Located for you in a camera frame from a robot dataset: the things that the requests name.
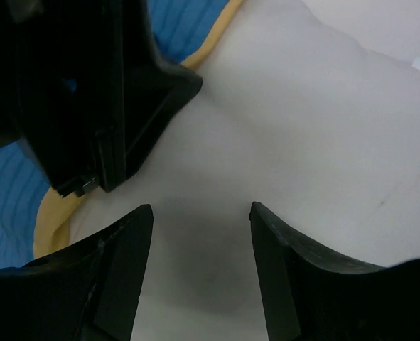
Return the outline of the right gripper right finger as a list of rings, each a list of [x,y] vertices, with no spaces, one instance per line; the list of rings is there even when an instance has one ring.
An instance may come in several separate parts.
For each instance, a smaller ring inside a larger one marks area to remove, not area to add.
[[[420,340],[420,259],[351,258],[260,202],[249,219],[270,340]]]

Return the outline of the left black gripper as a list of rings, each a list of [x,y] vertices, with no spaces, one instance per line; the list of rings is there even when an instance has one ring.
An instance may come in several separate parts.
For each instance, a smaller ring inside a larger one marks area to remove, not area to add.
[[[160,52],[145,1],[0,1],[0,148],[62,196],[131,178],[202,85]]]

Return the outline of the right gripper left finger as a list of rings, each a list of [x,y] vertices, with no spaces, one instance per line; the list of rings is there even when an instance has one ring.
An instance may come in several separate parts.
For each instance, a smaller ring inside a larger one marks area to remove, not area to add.
[[[0,340],[130,340],[153,224],[141,205],[60,251],[0,269]]]

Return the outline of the yellow pillowcase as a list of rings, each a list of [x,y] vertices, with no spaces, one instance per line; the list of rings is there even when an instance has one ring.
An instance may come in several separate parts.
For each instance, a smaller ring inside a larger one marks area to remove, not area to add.
[[[196,69],[221,39],[241,1],[148,1],[161,53]],[[0,269],[19,267],[70,243],[70,218],[84,199],[61,197],[17,142],[0,148]]]

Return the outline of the white pillow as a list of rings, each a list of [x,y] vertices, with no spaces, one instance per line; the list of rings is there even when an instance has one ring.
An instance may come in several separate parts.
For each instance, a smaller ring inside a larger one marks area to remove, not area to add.
[[[363,48],[302,1],[245,2],[198,96],[141,170],[94,191],[79,240],[148,203],[133,340],[265,340],[249,211],[356,259],[420,257],[420,71]]]

